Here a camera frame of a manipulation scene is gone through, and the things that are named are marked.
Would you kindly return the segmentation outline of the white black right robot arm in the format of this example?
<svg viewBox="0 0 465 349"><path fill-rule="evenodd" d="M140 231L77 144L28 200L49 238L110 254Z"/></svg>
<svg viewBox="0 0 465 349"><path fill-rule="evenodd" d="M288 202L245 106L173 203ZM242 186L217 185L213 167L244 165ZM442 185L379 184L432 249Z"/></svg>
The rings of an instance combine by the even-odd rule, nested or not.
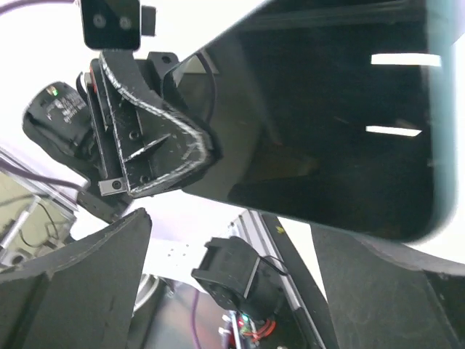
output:
<svg viewBox="0 0 465 349"><path fill-rule="evenodd" d="M144 209L1 272L3 348L125 348L152 222ZM464 265L315 227L327 348L462 348ZM252 245L213 238L187 273L226 310L274 315L289 291Z"/></svg>

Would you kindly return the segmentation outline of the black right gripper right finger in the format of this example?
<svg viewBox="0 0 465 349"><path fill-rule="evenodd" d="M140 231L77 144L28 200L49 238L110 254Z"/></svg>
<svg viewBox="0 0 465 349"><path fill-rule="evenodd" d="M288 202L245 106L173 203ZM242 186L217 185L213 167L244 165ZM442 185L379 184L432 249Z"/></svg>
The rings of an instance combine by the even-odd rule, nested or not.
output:
<svg viewBox="0 0 465 349"><path fill-rule="evenodd" d="M340 348L463 348L464 265L313 225Z"/></svg>

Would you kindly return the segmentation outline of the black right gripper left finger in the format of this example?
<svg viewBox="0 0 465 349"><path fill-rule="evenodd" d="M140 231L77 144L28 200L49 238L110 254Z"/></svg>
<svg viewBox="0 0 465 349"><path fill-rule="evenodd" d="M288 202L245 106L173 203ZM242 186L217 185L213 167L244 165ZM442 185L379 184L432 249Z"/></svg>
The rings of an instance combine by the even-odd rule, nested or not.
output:
<svg viewBox="0 0 465 349"><path fill-rule="evenodd" d="M2 348L125 348L152 222L136 209L1 272Z"/></svg>

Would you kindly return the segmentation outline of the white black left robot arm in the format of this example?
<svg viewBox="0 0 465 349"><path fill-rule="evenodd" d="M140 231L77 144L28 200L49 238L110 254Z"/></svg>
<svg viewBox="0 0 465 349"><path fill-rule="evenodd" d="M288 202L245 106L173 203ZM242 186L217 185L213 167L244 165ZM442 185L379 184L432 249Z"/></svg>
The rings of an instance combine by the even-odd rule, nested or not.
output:
<svg viewBox="0 0 465 349"><path fill-rule="evenodd" d="M82 87L51 83L30 102L23 131L87 180L77 201L115 222L136 198L199 181L221 159L208 116L190 110L172 70L177 56L104 51Z"/></svg>

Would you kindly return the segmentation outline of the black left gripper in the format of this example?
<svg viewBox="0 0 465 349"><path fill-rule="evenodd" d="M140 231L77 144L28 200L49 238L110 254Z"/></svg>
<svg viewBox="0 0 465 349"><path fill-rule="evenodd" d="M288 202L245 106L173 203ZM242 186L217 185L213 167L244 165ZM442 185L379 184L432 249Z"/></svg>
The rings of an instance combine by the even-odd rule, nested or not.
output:
<svg viewBox="0 0 465 349"><path fill-rule="evenodd" d="M136 198L185 188L222 157L204 115L187 106L178 89L182 64L168 52L136 59L104 50L85 75L92 137L78 197L105 222L116 221Z"/></svg>

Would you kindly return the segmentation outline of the green phone black screen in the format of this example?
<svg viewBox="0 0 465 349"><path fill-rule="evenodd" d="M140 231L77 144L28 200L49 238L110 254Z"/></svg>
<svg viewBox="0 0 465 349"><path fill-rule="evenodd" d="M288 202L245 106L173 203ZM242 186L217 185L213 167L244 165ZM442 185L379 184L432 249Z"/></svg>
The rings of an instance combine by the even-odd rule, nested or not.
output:
<svg viewBox="0 0 465 349"><path fill-rule="evenodd" d="M268 1L170 73L222 152L195 196L411 242L457 208L462 1Z"/></svg>

